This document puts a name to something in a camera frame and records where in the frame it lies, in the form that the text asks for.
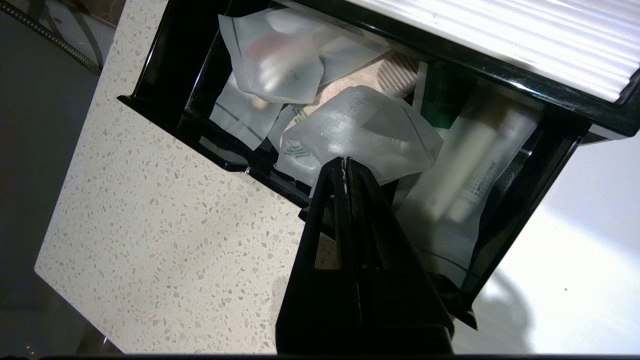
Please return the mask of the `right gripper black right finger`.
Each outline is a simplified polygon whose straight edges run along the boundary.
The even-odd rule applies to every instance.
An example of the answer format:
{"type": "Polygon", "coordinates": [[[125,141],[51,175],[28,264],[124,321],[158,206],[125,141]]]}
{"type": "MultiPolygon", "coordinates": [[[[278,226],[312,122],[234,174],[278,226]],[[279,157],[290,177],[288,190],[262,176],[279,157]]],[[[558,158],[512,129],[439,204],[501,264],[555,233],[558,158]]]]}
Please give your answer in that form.
{"type": "Polygon", "coordinates": [[[349,185],[366,346],[387,354],[452,353],[450,315],[372,171],[349,159],[349,185]]]}

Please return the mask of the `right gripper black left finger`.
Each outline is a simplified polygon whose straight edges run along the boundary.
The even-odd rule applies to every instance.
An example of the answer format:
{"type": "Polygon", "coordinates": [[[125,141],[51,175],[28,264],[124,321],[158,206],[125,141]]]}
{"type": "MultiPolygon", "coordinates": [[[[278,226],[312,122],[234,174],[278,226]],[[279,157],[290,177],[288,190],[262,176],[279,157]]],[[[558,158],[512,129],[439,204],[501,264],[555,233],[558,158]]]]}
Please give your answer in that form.
{"type": "Polygon", "coordinates": [[[361,325],[346,159],[334,158],[318,176],[276,322],[280,354],[345,354],[361,325]],[[333,196],[338,268],[315,266],[323,215],[333,196]]]}

